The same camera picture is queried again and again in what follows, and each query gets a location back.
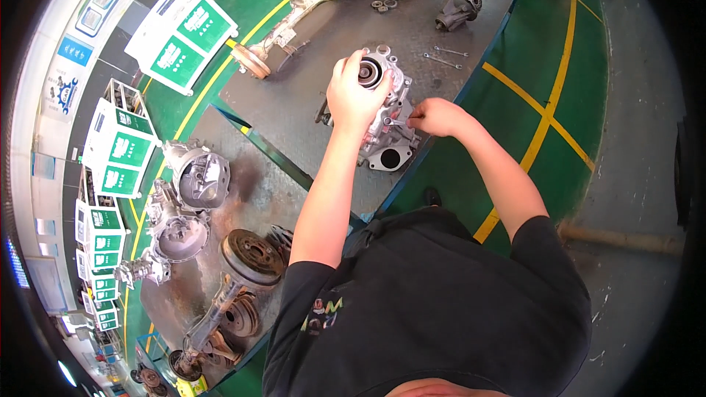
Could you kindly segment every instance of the printed graphic on t-shirt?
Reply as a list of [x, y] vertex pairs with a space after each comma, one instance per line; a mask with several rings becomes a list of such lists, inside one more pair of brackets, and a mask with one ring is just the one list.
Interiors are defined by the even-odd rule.
[[300, 331], [307, 332], [310, 336], [318, 336], [322, 330], [329, 329], [336, 323], [338, 309], [343, 308], [343, 296], [338, 300], [329, 300], [324, 306], [319, 297], [313, 301], [311, 313], [306, 317]]

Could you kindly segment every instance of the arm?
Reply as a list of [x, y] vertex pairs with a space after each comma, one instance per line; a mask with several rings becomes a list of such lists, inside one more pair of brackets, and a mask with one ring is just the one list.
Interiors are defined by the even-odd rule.
[[461, 107], [443, 99], [427, 99], [411, 114], [408, 124], [438, 137], [455, 137], [465, 146], [483, 178], [510, 242], [534, 216], [549, 216], [529, 175], [488, 131]]
[[296, 221], [290, 264], [314, 261], [335, 269], [341, 261], [360, 143], [392, 88], [389, 72], [374, 91], [358, 84], [363, 55], [358, 50], [333, 68], [326, 92], [333, 133]]

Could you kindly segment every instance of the green sign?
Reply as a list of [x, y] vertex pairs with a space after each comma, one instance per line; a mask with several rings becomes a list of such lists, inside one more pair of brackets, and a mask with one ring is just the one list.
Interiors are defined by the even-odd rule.
[[203, 60], [201, 54], [172, 36], [152, 64], [152, 70], [180, 86], [186, 86]]
[[107, 165], [105, 166], [105, 176], [103, 178], [103, 192], [132, 194], [137, 184], [138, 176], [140, 176], [139, 171]]
[[206, 0], [201, 0], [179, 25], [179, 32], [207, 53], [229, 29], [230, 24]]
[[111, 321], [111, 320], [117, 320], [115, 316], [115, 312], [107, 312], [103, 314], [98, 314], [98, 320], [101, 322], [106, 322], [106, 321]]
[[108, 161], [140, 167], [150, 150], [152, 142], [148, 139], [133, 137], [125, 132], [118, 132], [113, 141]]
[[116, 280], [115, 279], [94, 279], [93, 280], [93, 290], [99, 291], [99, 290], [109, 290], [111, 288], [115, 288], [116, 286]]
[[118, 108], [115, 108], [115, 116], [117, 117], [119, 125], [153, 135], [152, 128], [150, 128], [150, 122], [148, 122], [146, 118], [142, 118], [131, 112], [125, 112], [124, 110]]
[[120, 251], [120, 235], [97, 235], [93, 238], [93, 251]]
[[114, 210], [93, 210], [90, 211], [93, 228], [120, 228], [118, 212]]
[[101, 312], [105, 310], [112, 310], [113, 308], [115, 308], [115, 305], [113, 305], [112, 301], [106, 300], [104, 302], [94, 303], [93, 308], [95, 308], [96, 312]]
[[111, 320], [111, 321], [100, 323], [100, 331], [112, 330], [112, 329], [116, 329], [117, 327], [118, 327], [117, 320]]
[[104, 267], [118, 267], [120, 252], [95, 253], [93, 254], [93, 267], [101, 269]]
[[95, 292], [95, 299], [97, 301], [101, 300], [113, 300], [116, 297], [118, 297], [118, 292], [117, 290], [101, 290], [101, 291], [96, 291]]

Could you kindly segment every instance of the light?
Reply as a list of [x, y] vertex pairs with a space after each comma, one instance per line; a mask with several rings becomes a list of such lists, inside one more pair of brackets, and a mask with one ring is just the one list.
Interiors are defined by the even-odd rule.
[[7, 239], [7, 251], [10, 253], [10, 265], [12, 265], [12, 269], [15, 271], [17, 284], [22, 288], [29, 288], [30, 283], [27, 281], [25, 269], [22, 268], [22, 262], [20, 262], [17, 250], [15, 250], [15, 246], [9, 239]]
[[66, 365], [61, 363], [61, 360], [58, 361], [58, 367], [61, 369], [61, 372], [64, 373], [64, 377], [66, 377], [66, 380], [68, 380], [68, 383], [76, 386], [76, 382], [75, 382], [74, 378], [71, 376], [71, 373], [68, 371], [68, 368], [66, 367]]

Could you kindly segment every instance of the gray floor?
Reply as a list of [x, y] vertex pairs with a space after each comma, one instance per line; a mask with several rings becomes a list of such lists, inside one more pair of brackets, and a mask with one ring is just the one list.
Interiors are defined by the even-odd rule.
[[[647, 0], [602, 0], [611, 74], [596, 171], [575, 224], [678, 236], [674, 200], [681, 83]], [[562, 394], [611, 396], [645, 354], [674, 293], [680, 260], [595, 244], [568, 243], [592, 299], [586, 362]]]

